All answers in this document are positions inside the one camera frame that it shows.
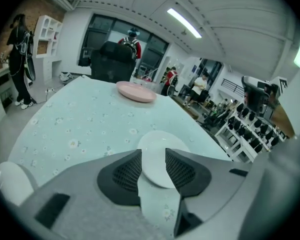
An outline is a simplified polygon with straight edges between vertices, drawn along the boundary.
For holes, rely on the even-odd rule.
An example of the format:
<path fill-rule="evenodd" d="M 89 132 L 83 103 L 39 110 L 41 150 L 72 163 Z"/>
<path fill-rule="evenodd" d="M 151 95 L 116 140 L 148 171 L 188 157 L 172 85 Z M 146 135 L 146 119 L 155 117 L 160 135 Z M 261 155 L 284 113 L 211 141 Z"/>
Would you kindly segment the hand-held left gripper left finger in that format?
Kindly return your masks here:
<path fill-rule="evenodd" d="M 73 165 L 21 205 L 37 240 L 165 240 L 142 214 L 139 149 Z"/>

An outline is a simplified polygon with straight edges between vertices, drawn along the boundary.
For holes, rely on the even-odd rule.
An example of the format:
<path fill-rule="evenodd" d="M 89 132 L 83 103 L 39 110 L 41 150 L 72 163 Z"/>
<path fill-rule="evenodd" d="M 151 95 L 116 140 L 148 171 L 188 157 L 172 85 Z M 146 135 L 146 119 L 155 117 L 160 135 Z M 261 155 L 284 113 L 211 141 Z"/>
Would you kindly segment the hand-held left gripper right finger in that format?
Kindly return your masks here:
<path fill-rule="evenodd" d="M 235 194 L 251 166 L 166 148 L 166 172 L 180 195 L 174 237 L 194 230 Z"/>

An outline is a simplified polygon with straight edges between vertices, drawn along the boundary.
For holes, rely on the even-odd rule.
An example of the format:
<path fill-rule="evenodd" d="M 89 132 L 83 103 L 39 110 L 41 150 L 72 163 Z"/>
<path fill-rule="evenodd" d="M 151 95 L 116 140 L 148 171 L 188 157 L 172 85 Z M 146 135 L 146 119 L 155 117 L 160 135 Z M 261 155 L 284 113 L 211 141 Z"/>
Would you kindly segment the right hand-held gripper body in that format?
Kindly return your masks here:
<path fill-rule="evenodd" d="M 264 92 L 263 96 L 260 98 L 260 103 L 258 105 L 258 116 L 259 117 L 272 117 L 274 109 L 270 107 L 270 103 L 285 92 L 288 88 L 288 81 L 286 78 L 277 76 L 270 81 L 257 82 L 257 87 Z"/>

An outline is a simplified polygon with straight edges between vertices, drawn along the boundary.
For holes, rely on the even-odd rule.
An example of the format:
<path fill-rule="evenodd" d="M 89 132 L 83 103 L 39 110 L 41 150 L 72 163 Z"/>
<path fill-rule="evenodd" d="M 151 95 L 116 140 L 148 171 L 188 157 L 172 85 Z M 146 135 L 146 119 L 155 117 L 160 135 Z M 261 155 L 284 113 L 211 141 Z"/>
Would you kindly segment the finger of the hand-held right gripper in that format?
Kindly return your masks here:
<path fill-rule="evenodd" d="M 244 104 L 255 114 L 263 110 L 264 82 L 252 76 L 243 76 Z"/>

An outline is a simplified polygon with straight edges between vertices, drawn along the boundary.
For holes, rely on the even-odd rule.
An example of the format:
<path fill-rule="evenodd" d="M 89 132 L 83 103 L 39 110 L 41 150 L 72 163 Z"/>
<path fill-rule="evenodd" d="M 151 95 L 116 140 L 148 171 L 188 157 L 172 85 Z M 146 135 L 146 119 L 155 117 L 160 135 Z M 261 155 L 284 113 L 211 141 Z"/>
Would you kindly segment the white plate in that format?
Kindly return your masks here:
<path fill-rule="evenodd" d="M 175 135 L 153 130 L 146 133 L 139 141 L 141 150 L 142 172 L 148 180 L 165 189 L 175 186 L 166 171 L 166 149 L 177 149 L 189 152 L 186 144 Z"/>
<path fill-rule="evenodd" d="M 22 165 L 0 163 L 0 191 L 8 202 L 20 206 L 37 187 L 33 175 Z"/>

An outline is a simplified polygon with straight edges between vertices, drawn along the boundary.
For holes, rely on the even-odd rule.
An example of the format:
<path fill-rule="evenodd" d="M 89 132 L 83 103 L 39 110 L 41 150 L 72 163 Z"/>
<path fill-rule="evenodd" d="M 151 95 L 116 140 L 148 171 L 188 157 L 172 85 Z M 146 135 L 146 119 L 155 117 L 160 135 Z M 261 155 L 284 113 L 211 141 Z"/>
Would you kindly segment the pink plate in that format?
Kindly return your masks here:
<path fill-rule="evenodd" d="M 157 98 L 155 92 L 133 82 L 119 81 L 116 88 L 121 95 L 136 102 L 150 103 Z"/>

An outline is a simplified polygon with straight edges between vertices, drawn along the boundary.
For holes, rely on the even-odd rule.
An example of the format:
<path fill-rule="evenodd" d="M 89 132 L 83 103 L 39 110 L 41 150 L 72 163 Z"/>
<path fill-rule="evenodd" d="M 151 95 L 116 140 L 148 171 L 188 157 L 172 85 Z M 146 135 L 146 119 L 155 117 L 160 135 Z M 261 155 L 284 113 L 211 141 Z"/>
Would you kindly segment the person's right forearm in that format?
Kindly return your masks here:
<path fill-rule="evenodd" d="M 273 109 L 271 121 L 288 137 L 294 138 L 295 131 L 293 126 L 280 103 L 276 104 Z"/>

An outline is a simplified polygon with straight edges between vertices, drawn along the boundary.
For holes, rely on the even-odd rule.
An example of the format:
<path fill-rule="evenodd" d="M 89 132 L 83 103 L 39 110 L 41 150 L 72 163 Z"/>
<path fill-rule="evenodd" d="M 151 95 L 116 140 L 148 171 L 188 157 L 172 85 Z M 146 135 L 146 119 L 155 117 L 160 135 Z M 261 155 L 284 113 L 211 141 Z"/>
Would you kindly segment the black metal railing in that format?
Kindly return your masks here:
<path fill-rule="evenodd" d="M 221 86 L 230 90 L 231 92 L 239 95 L 239 96 L 244 96 L 245 92 L 242 86 L 239 86 L 235 83 L 233 83 L 232 81 L 229 81 L 228 79 L 223 79 Z"/>

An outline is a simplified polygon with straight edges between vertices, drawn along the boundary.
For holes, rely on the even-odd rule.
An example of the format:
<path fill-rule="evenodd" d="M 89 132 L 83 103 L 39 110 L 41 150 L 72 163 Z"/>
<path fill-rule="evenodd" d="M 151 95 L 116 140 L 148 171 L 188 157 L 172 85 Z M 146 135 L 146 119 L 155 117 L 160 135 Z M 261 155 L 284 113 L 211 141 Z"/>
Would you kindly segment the rows of black devices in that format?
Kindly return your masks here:
<path fill-rule="evenodd" d="M 285 135 L 277 127 L 261 121 L 255 113 L 240 103 L 227 120 L 227 127 L 238 137 L 245 139 L 256 152 L 270 151 L 285 140 Z"/>

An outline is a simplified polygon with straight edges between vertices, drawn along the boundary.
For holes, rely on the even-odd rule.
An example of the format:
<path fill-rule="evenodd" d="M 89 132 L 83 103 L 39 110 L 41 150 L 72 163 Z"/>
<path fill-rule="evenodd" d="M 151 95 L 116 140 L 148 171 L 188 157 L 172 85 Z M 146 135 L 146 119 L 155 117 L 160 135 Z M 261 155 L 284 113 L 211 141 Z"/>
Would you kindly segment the white display rack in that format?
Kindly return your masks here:
<path fill-rule="evenodd" d="M 263 149 L 263 150 L 259 150 L 257 152 L 254 148 L 252 148 L 252 146 L 243 137 L 239 137 L 236 135 L 236 133 L 234 131 L 229 130 L 227 121 L 230 118 L 230 116 L 233 114 L 234 109 L 231 111 L 231 114 L 224 121 L 220 122 L 222 124 L 222 126 L 220 127 L 218 132 L 215 133 L 214 136 L 221 144 L 221 147 L 225 151 L 226 155 L 232 161 L 243 162 L 243 163 L 253 163 L 259 154 L 265 153 L 265 152 L 270 152 L 270 151 L 272 151 L 272 149 L 274 147 L 269 151 Z"/>

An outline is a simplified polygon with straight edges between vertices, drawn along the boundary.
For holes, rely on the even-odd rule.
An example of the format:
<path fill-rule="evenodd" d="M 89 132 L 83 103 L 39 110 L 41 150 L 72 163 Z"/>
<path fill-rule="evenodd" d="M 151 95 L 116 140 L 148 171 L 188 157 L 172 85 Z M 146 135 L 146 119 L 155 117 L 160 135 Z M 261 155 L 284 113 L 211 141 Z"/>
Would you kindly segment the black swivel office chair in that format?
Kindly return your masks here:
<path fill-rule="evenodd" d="M 227 116 L 230 114 L 230 109 L 226 109 L 225 111 L 221 112 L 220 114 L 214 114 L 212 116 L 208 116 L 201 127 L 204 130 L 210 131 L 211 128 L 216 127 L 221 121 L 225 121 Z"/>

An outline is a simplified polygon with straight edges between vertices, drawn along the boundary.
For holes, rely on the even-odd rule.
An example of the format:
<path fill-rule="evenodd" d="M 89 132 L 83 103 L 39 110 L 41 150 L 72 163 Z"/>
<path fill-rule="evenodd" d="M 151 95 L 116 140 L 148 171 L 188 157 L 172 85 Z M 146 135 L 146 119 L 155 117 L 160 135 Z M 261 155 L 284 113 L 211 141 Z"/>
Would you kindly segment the wooden step platform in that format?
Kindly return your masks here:
<path fill-rule="evenodd" d="M 188 108 L 186 105 L 183 105 L 183 100 L 181 98 L 174 97 L 173 98 L 174 101 L 194 120 L 198 120 L 199 117 L 201 116 L 201 114 L 199 112 L 197 112 L 195 109 L 193 108 Z"/>

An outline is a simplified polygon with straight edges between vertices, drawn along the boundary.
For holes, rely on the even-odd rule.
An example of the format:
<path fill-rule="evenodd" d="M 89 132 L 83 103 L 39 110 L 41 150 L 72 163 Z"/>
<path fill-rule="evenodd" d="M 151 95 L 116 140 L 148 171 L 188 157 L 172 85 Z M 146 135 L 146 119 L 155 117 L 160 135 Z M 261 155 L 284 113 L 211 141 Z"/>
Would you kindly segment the glass top table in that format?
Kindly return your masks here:
<path fill-rule="evenodd" d="M 122 96 L 115 84 L 79 77 L 54 94 L 28 121 L 9 155 L 43 185 L 68 167 L 135 150 L 151 131 L 170 133 L 189 151 L 226 160 L 223 149 L 175 101 L 158 95 L 139 103 Z M 138 180 L 141 210 L 156 228 L 171 236 L 179 193 Z"/>

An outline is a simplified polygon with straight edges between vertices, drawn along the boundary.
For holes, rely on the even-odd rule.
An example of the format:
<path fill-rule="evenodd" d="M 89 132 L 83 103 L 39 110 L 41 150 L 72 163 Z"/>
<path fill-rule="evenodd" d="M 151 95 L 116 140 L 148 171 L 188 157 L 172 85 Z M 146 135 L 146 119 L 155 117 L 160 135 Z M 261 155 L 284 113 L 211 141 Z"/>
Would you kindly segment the black white backpack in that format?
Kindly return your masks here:
<path fill-rule="evenodd" d="M 24 57 L 25 74 L 31 81 L 36 80 L 35 66 L 33 62 L 34 35 L 31 31 L 26 31 L 20 44 L 20 54 Z"/>
<path fill-rule="evenodd" d="M 173 72 L 172 76 L 168 79 L 168 89 L 166 91 L 167 96 L 172 97 L 175 93 L 175 88 L 178 84 L 178 74 Z"/>
<path fill-rule="evenodd" d="M 124 37 L 123 41 L 121 42 L 122 45 L 128 46 L 131 49 L 132 59 L 134 59 L 135 61 L 137 60 L 137 42 L 137 39 L 131 38 L 129 36 Z"/>

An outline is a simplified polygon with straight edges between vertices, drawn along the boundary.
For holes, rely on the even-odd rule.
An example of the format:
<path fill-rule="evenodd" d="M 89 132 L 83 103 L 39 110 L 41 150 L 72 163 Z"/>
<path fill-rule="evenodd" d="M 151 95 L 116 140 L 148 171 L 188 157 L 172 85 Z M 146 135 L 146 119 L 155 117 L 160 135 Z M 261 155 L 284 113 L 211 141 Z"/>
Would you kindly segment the dark framed window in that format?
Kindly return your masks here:
<path fill-rule="evenodd" d="M 169 43 L 158 37 L 150 34 L 145 50 L 141 57 L 140 65 L 156 69 L 159 67 Z"/>
<path fill-rule="evenodd" d="M 104 42 L 107 41 L 114 22 L 115 19 L 108 16 L 92 15 L 82 41 L 78 60 L 80 67 L 90 66 L 92 51 L 98 51 Z"/>

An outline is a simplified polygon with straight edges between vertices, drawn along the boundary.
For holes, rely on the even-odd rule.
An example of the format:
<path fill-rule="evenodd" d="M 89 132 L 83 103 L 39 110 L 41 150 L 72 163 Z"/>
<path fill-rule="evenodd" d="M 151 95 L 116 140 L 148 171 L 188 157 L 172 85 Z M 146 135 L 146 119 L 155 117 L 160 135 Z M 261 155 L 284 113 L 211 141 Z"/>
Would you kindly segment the black mesh office chair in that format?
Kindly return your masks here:
<path fill-rule="evenodd" d="M 123 44 L 106 41 L 90 54 L 91 78 L 108 83 L 128 82 L 136 66 L 132 49 Z"/>

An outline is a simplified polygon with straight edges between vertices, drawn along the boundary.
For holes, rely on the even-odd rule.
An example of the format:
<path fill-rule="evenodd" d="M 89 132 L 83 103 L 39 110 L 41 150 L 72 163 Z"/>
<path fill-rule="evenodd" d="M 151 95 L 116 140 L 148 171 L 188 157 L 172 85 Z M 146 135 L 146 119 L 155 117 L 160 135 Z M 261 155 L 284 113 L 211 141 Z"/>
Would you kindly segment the white wall shelf unit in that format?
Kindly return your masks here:
<path fill-rule="evenodd" d="M 38 18 L 33 37 L 33 63 L 36 81 L 46 85 L 53 77 L 53 67 L 61 62 L 57 55 L 63 23 L 48 16 Z"/>

